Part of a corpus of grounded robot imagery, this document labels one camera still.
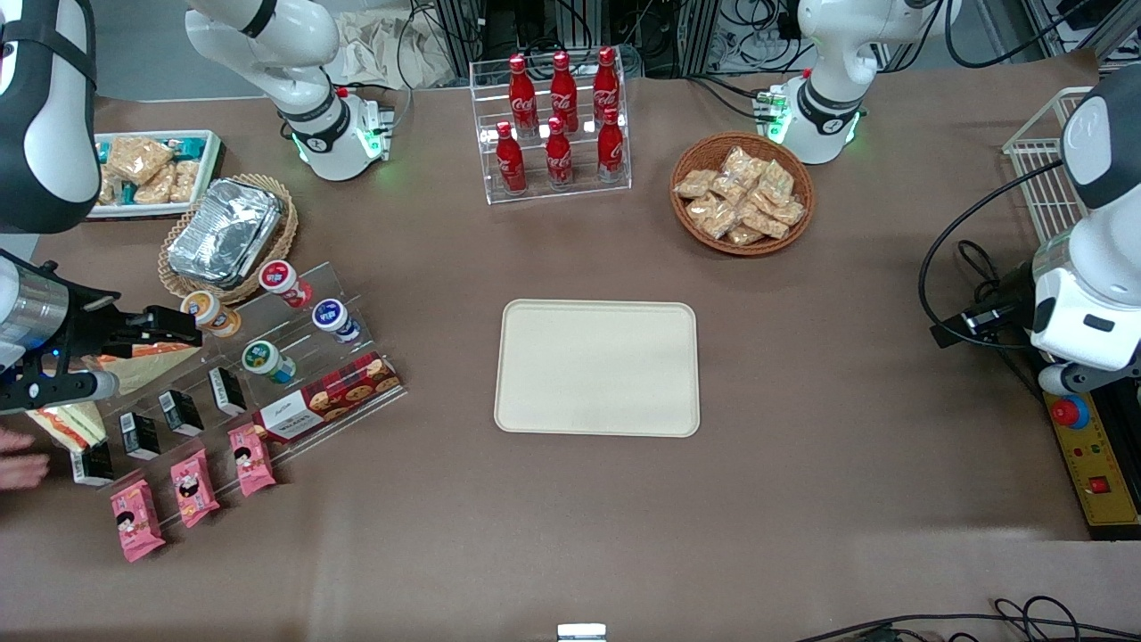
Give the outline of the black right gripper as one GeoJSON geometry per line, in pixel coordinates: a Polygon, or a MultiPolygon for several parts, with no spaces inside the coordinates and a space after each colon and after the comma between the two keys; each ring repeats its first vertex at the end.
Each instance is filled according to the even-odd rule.
{"type": "Polygon", "coordinates": [[[68,312],[49,338],[49,350],[58,358],[130,358],[135,346],[202,346],[202,333],[188,312],[163,306],[147,306],[143,314],[122,312],[118,310],[121,292],[80,284],[66,284],[66,289],[68,312]]]}

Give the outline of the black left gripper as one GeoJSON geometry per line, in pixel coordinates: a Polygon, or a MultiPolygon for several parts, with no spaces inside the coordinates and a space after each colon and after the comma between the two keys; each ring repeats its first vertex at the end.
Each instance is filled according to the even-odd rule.
{"type": "Polygon", "coordinates": [[[957,344],[990,346],[998,330],[1029,333],[1036,308],[1031,265],[1018,265],[1001,279],[984,282],[976,293],[976,308],[934,320],[931,338],[938,349],[957,344]]]}

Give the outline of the person's bare hand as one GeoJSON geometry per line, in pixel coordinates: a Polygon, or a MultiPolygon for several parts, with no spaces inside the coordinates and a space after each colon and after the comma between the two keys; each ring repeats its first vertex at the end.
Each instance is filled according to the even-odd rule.
{"type": "Polygon", "coordinates": [[[50,460],[31,452],[32,434],[1,430],[1,491],[29,490],[44,480],[50,460]]]}

